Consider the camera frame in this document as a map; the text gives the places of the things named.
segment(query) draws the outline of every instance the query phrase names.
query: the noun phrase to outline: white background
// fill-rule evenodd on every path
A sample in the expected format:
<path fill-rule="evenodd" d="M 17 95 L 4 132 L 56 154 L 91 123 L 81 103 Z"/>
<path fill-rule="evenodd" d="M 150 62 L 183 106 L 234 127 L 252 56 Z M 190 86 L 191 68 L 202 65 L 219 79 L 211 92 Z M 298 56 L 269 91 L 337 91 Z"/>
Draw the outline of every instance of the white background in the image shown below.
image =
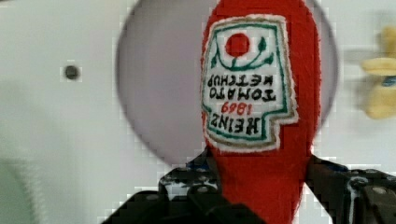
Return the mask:
<path fill-rule="evenodd" d="M 0 162 L 18 170 L 40 224 L 99 223 L 170 170 L 131 131 L 117 99 L 114 56 L 134 3 L 0 2 Z M 361 111 L 370 83 L 359 68 L 380 51 L 376 36 L 396 2 L 319 3 L 336 37 L 340 77 L 314 152 L 396 172 L 396 119 Z M 82 70 L 77 82 L 62 77 L 70 63 Z M 295 223 L 330 223 L 309 191 L 297 215 Z"/>

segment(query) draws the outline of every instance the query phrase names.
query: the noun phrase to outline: red knitted object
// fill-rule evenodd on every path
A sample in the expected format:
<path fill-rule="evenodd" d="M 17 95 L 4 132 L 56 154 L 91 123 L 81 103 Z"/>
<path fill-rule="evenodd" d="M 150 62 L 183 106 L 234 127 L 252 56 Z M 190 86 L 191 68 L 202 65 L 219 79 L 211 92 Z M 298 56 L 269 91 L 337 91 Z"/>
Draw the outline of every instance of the red knitted object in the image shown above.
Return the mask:
<path fill-rule="evenodd" d="M 206 143 L 224 196 L 291 223 L 318 127 L 318 33 L 302 0 L 221 0 L 205 29 Z"/>

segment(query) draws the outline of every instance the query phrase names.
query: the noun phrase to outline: green border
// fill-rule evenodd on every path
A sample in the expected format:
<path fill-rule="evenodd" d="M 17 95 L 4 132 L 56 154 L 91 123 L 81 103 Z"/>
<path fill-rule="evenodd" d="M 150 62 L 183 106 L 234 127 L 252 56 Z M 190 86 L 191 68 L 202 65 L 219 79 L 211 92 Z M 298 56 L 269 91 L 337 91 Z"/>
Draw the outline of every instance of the green border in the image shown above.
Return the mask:
<path fill-rule="evenodd" d="M 231 29 L 235 29 L 235 28 L 241 28 L 241 27 L 261 27 L 261 28 L 266 28 L 266 29 L 272 29 L 274 30 L 275 34 L 276 34 L 276 56 L 277 56 L 277 60 L 279 63 L 279 67 L 280 67 L 280 75 L 282 76 L 282 91 L 283 91 L 283 108 L 276 110 L 276 111 L 270 111 L 270 112 L 266 112 L 264 114 L 262 114 L 262 136 L 260 137 L 249 137 L 249 136 L 234 136 L 231 135 L 229 133 L 223 133 L 222 131 L 216 130 L 212 127 L 210 127 L 210 118 L 211 118 L 211 113 L 212 113 L 212 109 L 210 107 L 208 107 L 207 105 L 204 105 L 204 92 L 205 92 L 205 81 L 206 81 L 206 71 L 207 71 L 207 59 L 209 57 L 209 53 L 210 53 L 210 49 L 212 47 L 212 42 L 213 40 L 217 37 L 219 32 L 223 32 L 223 31 L 227 31 L 227 30 L 231 30 Z M 210 130 L 213 133 L 219 134 L 223 137 L 226 138 L 232 138 L 232 139 L 245 139 L 245 140 L 249 140 L 249 141 L 262 141 L 262 140 L 266 140 L 267 139 L 267 133 L 265 131 L 265 118 L 267 116 L 270 116 L 272 114 L 278 114 L 278 113 L 285 113 L 288 112 L 288 107 L 287 107 L 287 101 L 286 101 L 286 91 L 285 91 L 285 73 L 284 73 L 284 69 L 280 60 L 280 52 L 279 52 L 279 41 L 278 41 L 278 33 L 277 33 L 277 26 L 276 25 L 269 25 L 269 24 L 258 24 L 258 23 L 245 23 L 245 24 L 237 24 L 234 26 L 229 26 L 229 27 L 225 27 L 225 28 L 221 28 L 218 29 L 214 32 L 212 39 L 210 40 L 208 47 L 206 49 L 206 56 L 205 56 L 205 72 L 204 72 L 205 76 L 203 78 L 203 90 L 202 90 L 202 108 L 204 111 L 208 112 L 208 118 L 207 118 L 207 123 L 206 123 L 206 128 L 208 130 Z"/>

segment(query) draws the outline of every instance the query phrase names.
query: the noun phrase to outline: yellow object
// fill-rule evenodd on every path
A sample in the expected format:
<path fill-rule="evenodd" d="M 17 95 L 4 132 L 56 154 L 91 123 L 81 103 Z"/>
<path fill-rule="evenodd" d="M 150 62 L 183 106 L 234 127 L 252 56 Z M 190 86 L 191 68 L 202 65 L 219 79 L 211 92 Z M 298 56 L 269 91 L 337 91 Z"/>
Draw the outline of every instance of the yellow object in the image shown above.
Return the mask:
<path fill-rule="evenodd" d="M 370 75 L 381 76 L 369 94 L 365 107 L 372 119 L 386 119 L 396 115 L 396 27 L 382 31 L 386 58 L 366 60 L 361 68 Z"/>

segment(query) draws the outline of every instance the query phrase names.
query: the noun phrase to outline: white label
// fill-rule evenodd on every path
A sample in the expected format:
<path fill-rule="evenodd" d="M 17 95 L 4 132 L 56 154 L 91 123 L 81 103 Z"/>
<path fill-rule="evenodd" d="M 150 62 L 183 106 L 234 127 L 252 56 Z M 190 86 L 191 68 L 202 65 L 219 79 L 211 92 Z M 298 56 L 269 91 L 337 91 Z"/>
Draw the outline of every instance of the white label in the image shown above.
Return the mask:
<path fill-rule="evenodd" d="M 211 144 L 235 152 L 279 147 L 279 125 L 298 120 L 285 19 L 249 15 L 214 23 L 203 68 Z"/>

